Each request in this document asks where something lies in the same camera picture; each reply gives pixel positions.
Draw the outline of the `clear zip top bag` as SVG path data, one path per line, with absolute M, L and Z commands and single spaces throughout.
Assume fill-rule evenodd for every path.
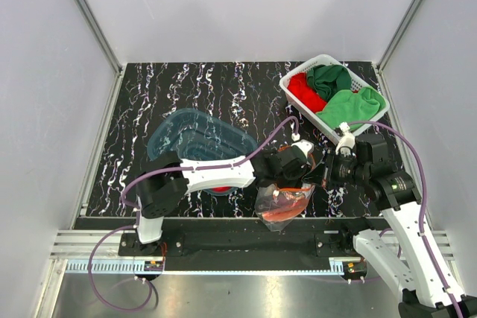
M 310 184 L 301 188 L 278 188 L 276 185 L 260 188 L 255 214 L 271 232 L 280 232 L 306 209 L 314 190 Z

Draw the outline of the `red fake apple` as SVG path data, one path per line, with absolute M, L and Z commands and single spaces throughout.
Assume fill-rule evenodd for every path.
M 211 192 L 215 194 L 227 194 L 231 191 L 233 191 L 233 187 L 230 187 L 230 186 L 222 186 L 222 187 L 216 187 L 211 189 Z

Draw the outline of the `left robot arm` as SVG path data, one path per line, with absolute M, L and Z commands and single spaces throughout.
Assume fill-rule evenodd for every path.
M 256 187 L 255 210 L 272 230 L 281 229 L 308 205 L 314 190 L 304 176 L 315 166 L 311 142 L 301 140 L 281 150 L 215 161 L 181 159 L 167 152 L 154 161 L 157 169 L 139 176 L 135 184 L 139 222 L 135 247 L 144 255 L 161 245 L 162 222 L 179 202 L 196 191 Z

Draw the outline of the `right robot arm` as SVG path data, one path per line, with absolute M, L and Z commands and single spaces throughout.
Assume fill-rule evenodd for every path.
M 359 254 L 398 299 L 401 317 L 475 317 L 476 298 L 450 272 L 429 225 L 421 215 L 424 200 L 405 172 L 394 169 L 388 146 L 376 135 L 345 133 L 323 157 L 323 188 L 354 184 L 376 204 L 405 257 L 389 249 L 379 230 L 354 219 L 338 237 L 345 255 Z

